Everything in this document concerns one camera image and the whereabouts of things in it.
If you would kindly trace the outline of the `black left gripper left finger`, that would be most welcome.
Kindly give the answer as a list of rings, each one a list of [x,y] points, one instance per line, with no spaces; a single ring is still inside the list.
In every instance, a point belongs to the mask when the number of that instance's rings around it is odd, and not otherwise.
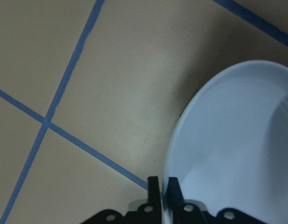
[[[147,214],[150,224],[162,223],[162,201],[157,176],[148,177]]]

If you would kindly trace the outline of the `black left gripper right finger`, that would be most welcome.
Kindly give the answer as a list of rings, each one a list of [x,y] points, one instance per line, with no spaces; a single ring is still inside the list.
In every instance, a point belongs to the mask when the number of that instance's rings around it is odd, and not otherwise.
[[[192,202],[186,202],[177,177],[169,177],[168,203],[174,224],[205,224],[201,209]]]

